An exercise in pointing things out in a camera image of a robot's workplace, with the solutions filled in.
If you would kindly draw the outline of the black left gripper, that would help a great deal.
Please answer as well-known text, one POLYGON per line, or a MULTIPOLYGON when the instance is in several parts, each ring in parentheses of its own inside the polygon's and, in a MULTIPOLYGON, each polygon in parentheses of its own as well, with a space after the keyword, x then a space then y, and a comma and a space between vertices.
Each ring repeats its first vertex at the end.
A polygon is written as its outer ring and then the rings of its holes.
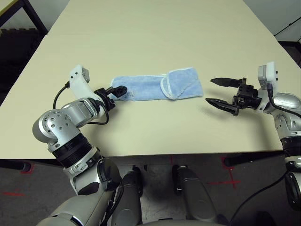
POLYGON ((109 87, 107 89, 107 92, 104 88, 100 88, 94 91, 94 93, 96 95, 98 95, 104 105, 107 111, 110 111, 111 109, 113 109, 116 105, 113 99, 108 97, 108 93, 115 93, 115 97, 122 97, 123 95, 125 95, 127 93, 127 87, 126 86, 117 86, 117 87, 109 87))

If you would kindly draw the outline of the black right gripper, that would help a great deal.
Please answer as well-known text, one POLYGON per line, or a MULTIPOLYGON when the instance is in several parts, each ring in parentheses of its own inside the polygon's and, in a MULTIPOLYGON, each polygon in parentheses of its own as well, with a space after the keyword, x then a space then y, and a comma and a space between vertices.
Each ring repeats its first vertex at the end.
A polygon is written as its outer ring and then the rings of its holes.
POLYGON ((220 99, 206 98, 206 101, 209 104, 220 110, 238 116, 239 109, 257 109, 261 103, 261 98, 258 97, 258 90, 255 89, 253 85, 248 85, 246 83, 246 78, 240 80, 231 78, 213 78, 210 81, 223 87, 238 87, 237 94, 232 99, 233 105, 220 99))

